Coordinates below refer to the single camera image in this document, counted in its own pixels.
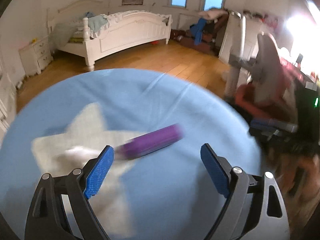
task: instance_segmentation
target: bed headboard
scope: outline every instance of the bed headboard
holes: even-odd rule
[[[86,12],[98,15],[107,14],[107,10],[105,3],[98,0],[78,0],[58,10],[47,8],[48,34],[52,32],[57,23],[81,21]]]

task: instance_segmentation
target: white star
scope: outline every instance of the white star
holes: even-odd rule
[[[96,158],[106,145],[113,148],[142,135],[134,131],[105,130],[99,106],[87,105],[67,127],[66,133],[36,138],[32,152],[42,173],[53,177],[69,174],[74,168]],[[90,205],[108,233],[121,237],[133,234],[129,207],[120,177],[134,165],[134,160],[114,160],[97,195]],[[65,203],[66,212],[71,212]]]

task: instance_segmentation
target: blue tablecloth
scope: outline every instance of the blue tablecloth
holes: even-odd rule
[[[185,137],[139,159],[122,176],[137,235],[131,240],[203,239],[225,202],[200,159],[209,143],[217,155],[249,174],[262,157],[245,121],[224,101],[196,85],[158,72],[111,69],[62,81],[17,116],[0,151],[0,211],[23,239],[40,171],[31,142],[63,133],[89,103],[102,106],[110,130],[153,131],[179,123]]]

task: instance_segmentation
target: purple bottle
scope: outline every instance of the purple bottle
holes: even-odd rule
[[[127,159],[134,159],[167,147],[180,139],[182,139],[182,131],[178,124],[173,124],[136,137],[119,146],[116,151]]]

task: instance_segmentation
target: silver screw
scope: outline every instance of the silver screw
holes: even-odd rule
[[[240,167],[234,167],[233,172],[239,174],[239,173],[242,173],[242,169]]]
[[[273,178],[273,174],[272,174],[270,171],[267,171],[264,175],[265,175],[268,179],[272,179],[272,178]]]
[[[45,173],[42,175],[42,179],[48,179],[50,177],[49,173]]]
[[[79,175],[81,173],[81,169],[74,169],[72,173],[73,175]]]

